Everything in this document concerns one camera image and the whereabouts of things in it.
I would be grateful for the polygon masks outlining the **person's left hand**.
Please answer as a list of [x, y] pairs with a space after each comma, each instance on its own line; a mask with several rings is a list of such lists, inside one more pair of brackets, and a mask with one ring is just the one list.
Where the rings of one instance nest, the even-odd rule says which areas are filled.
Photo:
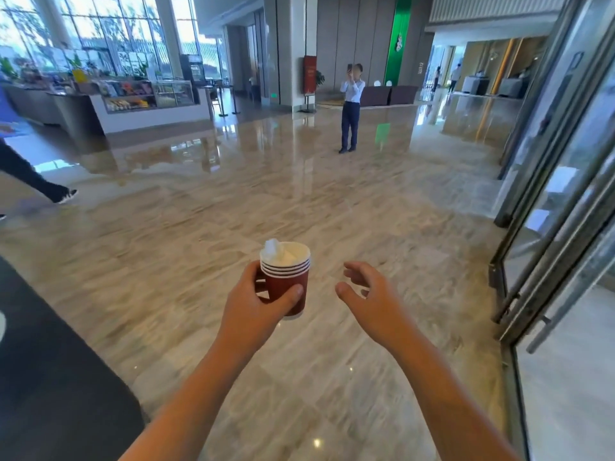
[[271, 299], [262, 299], [265, 289], [259, 261], [250, 262], [227, 297], [215, 340], [233, 359], [248, 362], [271, 337], [282, 318], [270, 317]]

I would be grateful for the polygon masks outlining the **person's right hand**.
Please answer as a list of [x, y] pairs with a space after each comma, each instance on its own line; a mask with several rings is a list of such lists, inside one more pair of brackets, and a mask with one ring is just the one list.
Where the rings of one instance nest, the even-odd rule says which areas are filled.
[[396, 357], [413, 329], [396, 288], [366, 262], [345, 262], [343, 274], [350, 281], [347, 284], [365, 298], [366, 305], [358, 312], [351, 312], [358, 324], [373, 341]]

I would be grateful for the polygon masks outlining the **stack of red paper cups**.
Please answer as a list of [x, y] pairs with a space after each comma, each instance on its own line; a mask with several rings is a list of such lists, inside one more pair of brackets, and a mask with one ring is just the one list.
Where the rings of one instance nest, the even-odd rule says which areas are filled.
[[285, 319], [295, 319], [303, 314], [306, 304], [306, 294], [308, 290], [309, 271], [311, 268], [311, 258], [304, 263], [291, 267], [273, 267], [261, 262], [259, 255], [260, 269], [265, 277], [265, 286], [272, 301], [280, 298], [291, 286], [302, 285], [304, 293], [301, 301], [286, 315]]

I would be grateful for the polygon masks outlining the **person's right forearm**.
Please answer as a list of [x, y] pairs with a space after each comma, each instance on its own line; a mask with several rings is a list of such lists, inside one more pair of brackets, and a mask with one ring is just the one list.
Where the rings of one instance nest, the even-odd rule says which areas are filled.
[[380, 344], [404, 372], [441, 461], [521, 461], [422, 333], [405, 329]]

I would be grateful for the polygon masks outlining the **person's left forearm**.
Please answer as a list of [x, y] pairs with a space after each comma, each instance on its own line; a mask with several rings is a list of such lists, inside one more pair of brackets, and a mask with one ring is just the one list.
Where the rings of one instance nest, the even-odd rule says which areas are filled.
[[118, 461], [197, 461], [225, 398], [257, 350], [215, 341]]

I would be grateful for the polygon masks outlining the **white crumpled tissue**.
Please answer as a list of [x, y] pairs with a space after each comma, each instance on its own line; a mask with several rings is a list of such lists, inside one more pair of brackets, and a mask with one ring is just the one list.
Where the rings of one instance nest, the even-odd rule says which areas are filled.
[[295, 241], [266, 240], [260, 251], [261, 262], [273, 267], [291, 267], [311, 258], [310, 249]]

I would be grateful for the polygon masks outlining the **dark lobby sofa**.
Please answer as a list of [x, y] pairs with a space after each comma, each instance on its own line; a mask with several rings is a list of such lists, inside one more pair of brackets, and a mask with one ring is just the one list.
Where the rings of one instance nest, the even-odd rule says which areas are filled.
[[419, 91], [417, 86], [366, 86], [362, 92], [362, 108], [412, 105]]

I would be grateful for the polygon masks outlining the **red standing sign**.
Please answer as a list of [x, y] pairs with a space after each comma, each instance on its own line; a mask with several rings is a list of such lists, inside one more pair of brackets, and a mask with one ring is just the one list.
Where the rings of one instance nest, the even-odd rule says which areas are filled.
[[318, 87], [317, 57], [304, 55], [302, 62], [301, 92], [303, 105], [299, 111], [305, 114], [316, 112], [316, 91]]

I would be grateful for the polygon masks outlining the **white glass display counter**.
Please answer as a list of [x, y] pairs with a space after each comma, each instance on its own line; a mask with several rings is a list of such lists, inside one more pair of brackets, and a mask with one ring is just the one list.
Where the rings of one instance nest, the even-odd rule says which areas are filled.
[[89, 96], [104, 135], [212, 121], [207, 89], [183, 79], [97, 80]]

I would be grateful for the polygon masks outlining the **grey reception desk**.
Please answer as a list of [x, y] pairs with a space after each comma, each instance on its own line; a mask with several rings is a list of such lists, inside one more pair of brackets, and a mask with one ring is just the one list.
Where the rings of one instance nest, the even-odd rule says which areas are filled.
[[490, 78], [486, 76], [466, 76], [464, 78], [461, 92], [477, 96], [484, 96], [488, 93]]

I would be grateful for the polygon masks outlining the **black drinks fridge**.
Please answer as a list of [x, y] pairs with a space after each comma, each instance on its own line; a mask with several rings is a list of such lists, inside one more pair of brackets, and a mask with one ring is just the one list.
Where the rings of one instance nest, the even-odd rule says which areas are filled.
[[180, 66], [183, 78], [196, 86], [204, 86], [204, 63], [199, 54], [181, 54]]

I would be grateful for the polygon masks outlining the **black floor mat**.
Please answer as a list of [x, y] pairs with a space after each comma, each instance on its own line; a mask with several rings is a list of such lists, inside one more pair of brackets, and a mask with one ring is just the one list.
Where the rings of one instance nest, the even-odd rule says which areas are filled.
[[121, 378], [0, 256], [0, 461], [118, 461], [147, 420]]

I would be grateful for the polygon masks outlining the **green hanging banner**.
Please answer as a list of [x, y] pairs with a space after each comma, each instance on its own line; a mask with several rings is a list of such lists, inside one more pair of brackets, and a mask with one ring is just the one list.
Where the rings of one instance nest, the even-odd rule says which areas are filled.
[[413, 0], [396, 0], [384, 75], [386, 86], [398, 85]]

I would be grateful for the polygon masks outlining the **dark service counter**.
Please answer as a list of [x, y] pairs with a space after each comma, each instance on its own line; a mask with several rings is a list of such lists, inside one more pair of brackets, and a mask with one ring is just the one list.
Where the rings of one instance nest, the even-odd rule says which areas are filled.
[[103, 137], [105, 132], [93, 98], [0, 83], [0, 92], [20, 118], [43, 126], [56, 126], [73, 138]]

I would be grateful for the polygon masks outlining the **glass door with metal frame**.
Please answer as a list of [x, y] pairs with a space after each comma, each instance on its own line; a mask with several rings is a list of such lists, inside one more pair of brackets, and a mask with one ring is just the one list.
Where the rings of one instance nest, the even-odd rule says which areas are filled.
[[522, 461], [615, 461], [615, 348], [526, 348], [581, 273], [615, 271], [615, 0], [566, 0], [505, 147], [489, 265]]

